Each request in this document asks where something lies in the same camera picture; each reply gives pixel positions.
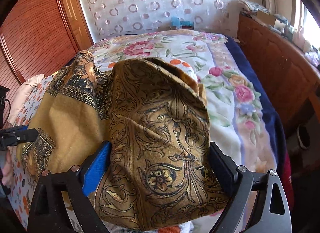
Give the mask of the person left hand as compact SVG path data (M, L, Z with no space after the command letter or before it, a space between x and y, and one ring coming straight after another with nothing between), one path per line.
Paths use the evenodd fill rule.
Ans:
M4 186L9 187L14 180L14 170L11 154L8 150L1 152L1 171L3 174L1 182Z

